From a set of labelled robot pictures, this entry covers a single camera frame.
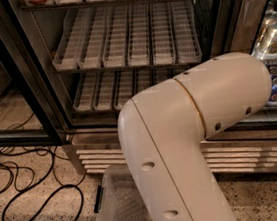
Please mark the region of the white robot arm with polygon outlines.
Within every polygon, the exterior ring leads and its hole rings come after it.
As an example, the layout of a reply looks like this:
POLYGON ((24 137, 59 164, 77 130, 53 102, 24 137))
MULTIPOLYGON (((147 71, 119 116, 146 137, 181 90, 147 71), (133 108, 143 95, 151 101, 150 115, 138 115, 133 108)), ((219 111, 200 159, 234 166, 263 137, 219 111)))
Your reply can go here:
POLYGON ((237 221, 200 144, 260 110, 271 84, 260 60, 233 52, 126 102, 119 143, 153 221, 237 221))

